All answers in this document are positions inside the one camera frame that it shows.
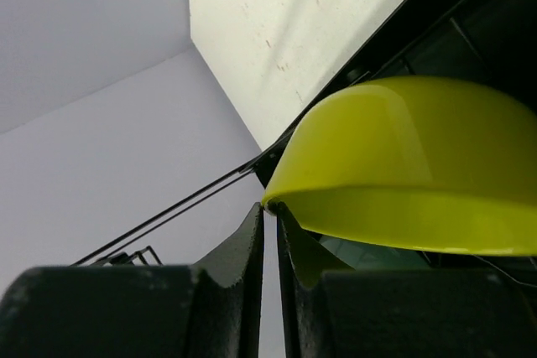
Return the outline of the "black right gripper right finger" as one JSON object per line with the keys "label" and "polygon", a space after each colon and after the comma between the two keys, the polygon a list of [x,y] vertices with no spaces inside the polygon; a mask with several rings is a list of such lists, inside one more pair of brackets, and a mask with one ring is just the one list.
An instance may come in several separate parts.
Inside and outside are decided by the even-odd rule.
{"label": "black right gripper right finger", "polygon": [[287,356],[535,356],[533,284],[495,267],[358,271],[274,211]]}

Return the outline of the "yellow green bowl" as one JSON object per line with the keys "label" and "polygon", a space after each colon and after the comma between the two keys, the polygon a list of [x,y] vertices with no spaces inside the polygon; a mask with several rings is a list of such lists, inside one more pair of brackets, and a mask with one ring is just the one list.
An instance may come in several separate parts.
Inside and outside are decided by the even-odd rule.
{"label": "yellow green bowl", "polygon": [[536,116],[501,91],[432,76],[328,96],[298,124],[263,207],[350,241],[463,255],[536,252]]}

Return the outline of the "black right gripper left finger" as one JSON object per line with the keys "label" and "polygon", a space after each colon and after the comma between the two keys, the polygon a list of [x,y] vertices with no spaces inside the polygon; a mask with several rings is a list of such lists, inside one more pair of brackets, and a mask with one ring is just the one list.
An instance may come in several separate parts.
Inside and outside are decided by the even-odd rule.
{"label": "black right gripper left finger", "polygon": [[263,212],[191,265],[36,267],[1,301],[4,357],[255,357]]}

